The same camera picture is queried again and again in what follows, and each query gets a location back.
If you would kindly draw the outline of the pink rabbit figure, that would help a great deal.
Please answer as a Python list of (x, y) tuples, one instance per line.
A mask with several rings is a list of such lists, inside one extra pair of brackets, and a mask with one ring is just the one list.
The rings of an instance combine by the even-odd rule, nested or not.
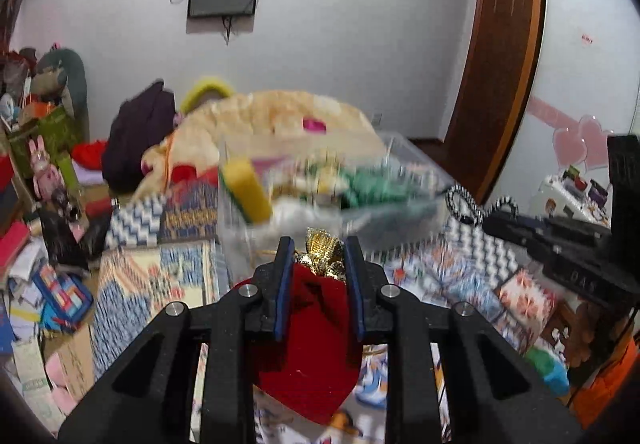
[(39, 135), (28, 142), (30, 167), (34, 175), (34, 190), (37, 197), (50, 201), (55, 191), (65, 187), (60, 170), (51, 162), (43, 137)]

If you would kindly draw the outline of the red velvet gold pouch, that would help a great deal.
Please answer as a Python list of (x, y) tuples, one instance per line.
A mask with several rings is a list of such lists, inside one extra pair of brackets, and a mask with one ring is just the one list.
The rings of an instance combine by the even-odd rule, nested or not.
[(362, 345), (352, 335), (343, 242), (324, 230), (308, 230), (295, 256), (285, 328), (282, 341), (254, 347), (254, 386), (315, 424), (345, 422)]

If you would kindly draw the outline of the beige fleece blanket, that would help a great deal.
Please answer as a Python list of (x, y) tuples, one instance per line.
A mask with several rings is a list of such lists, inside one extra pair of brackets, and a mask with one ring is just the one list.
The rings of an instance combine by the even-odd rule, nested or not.
[(219, 147), (227, 136), (264, 138), (311, 137), (304, 121), (317, 120), (326, 133), (340, 141), (383, 148), (380, 136), (359, 109), (333, 97), (301, 90), (263, 90), (210, 100), (191, 111), (162, 141), (146, 149), (146, 173), (132, 195), (134, 201), (162, 193), (177, 165), (194, 167), (202, 174), (219, 161)]

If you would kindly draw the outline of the wooden wardrobe cabinet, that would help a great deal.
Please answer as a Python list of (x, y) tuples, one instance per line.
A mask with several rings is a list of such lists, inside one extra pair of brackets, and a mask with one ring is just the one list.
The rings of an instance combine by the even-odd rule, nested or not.
[(475, 198), (488, 198), (525, 106), (541, 0), (476, 0), (458, 98), (439, 160)]

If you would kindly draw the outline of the floral silk scarf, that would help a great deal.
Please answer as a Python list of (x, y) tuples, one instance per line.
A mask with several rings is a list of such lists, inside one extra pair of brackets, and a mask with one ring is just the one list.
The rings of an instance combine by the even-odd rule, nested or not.
[(311, 158), (285, 164), (268, 177), (271, 199), (293, 197), (303, 201), (337, 200), (349, 191), (349, 180), (337, 159)]

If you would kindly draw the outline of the white drawstring pouch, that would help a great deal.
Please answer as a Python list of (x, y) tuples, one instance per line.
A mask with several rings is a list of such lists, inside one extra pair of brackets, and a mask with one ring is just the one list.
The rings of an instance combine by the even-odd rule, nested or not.
[(337, 238), (356, 234), (367, 219), (349, 219), (337, 209), (316, 208), (306, 202), (282, 197), (273, 202), (270, 233), (305, 240), (307, 231), (320, 229)]

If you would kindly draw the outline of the dark purple garment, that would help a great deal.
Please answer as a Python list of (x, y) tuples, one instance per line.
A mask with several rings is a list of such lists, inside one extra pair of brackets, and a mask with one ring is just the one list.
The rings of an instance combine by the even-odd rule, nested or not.
[(104, 181), (116, 193), (133, 193), (142, 182), (143, 153), (174, 130), (175, 97), (156, 80), (126, 100), (112, 122), (102, 155)]

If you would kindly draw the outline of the yellow green sponge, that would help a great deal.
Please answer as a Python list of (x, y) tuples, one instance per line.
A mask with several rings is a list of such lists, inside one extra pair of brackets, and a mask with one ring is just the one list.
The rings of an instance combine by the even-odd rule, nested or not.
[(221, 167), (219, 179), (247, 224), (261, 224), (270, 220), (271, 203), (250, 159), (228, 160)]

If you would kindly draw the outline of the grey plush toy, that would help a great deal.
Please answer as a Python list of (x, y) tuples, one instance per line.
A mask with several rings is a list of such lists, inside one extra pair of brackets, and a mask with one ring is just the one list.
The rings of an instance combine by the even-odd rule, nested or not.
[(54, 48), (38, 61), (30, 92), (42, 101), (62, 104), (76, 121), (82, 138), (89, 137), (88, 87), (84, 63), (70, 48)]

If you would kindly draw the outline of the patterned tablecloth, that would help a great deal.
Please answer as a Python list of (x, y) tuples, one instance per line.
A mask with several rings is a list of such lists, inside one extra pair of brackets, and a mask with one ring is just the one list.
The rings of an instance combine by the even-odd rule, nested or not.
[[(227, 265), (215, 240), (130, 247), (107, 242), (91, 326), (93, 367), (105, 372), (160, 310), (172, 301), (199, 307), (228, 288)], [(465, 300), (541, 374), (556, 395), (568, 390), (563, 360), (542, 338), (555, 294), (502, 241), (449, 222), (444, 233), (375, 253), (388, 281), (421, 301), (449, 307)], [(387, 401), (386, 346), (363, 346), (360, 375), (340, 414), (322, 426), (255, 388), (256, 436), (262, 443), (378, 443)]]

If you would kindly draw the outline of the white sliding door with hearts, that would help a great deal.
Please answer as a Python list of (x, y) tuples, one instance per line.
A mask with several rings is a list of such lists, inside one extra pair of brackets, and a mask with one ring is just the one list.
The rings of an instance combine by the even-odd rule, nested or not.
[(633, 0), (544, 0), (532, 88), (491, 198), (529, 215), (561, 211), (544, 183), (569, 167), (609, 189), (608, 136), (629, 132), (638, 92)]

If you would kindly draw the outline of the red notebook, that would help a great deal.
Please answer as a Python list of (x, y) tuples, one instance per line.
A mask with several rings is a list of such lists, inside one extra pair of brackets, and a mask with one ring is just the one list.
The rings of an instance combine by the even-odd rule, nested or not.
[(22, 221), (15, 221), (0, 241), (0, 273), (6, 276), (8, 271), (22, 251), (22, 248), (29, 242), (30, 230)]

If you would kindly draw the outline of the green cylinder bottle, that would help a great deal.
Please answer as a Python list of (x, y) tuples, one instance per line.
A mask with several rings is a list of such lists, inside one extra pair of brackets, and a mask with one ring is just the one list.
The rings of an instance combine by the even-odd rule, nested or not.
[(66, 151), (61, 152), (56, 158), (56, 166), (62, 174), (66, 188), (72, 193), (76, 193), (79, 189), (79, 182), (70, 154)]

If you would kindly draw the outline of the green knitted cloth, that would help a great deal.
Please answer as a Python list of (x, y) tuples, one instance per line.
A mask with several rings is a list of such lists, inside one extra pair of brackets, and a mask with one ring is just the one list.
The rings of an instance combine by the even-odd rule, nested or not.
[(344, 209), (406, 203), (427, 196), (427, 191), (407, 175), (398, 175), (382, 167), (353, 167), (342, 170), (341, 176), (347, 183), (347, 189), (341, 194)]

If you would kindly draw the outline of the clear plastic storage box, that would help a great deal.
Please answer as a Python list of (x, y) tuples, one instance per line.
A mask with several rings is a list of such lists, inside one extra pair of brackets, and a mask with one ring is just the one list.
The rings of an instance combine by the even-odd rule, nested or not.
[[(445, 203), (447, 190), (454, 181), (425, 153), (396, 133), (375, 132), (384, 147), (373, 149), (366, 143), (340, 141), (328, 133), (311, 137), (275, 138), (256, 135), (227, 136), (220, 145), (220, 163), (233, 158), (252, 161), (262, 187), (269, 196), (268, 177), (273, 170), (307, 158), (315, 160), (337, 159), (342, 170), (353, 167), (382, 167), (398, 175), (407, 175), (427, 191), (422, 199), (406, 203), (391, 203), (377, 207), (344, 209), (341, 197), (337, 200), (298, 201), (316, 208), (337, 209), (349, 219), (367, 219), (355, 236), (364, 252), (380, 253), (413, 242), (421, 242), (436, 235), (444, 226), (448, 210)], [(269, 221), (247, 224), (227, 189), (218, 195), (218, 236), (227, 260), (231, 282), (250, 277), (254, 268), (273, 259), (281, 238), (270, 233)]]

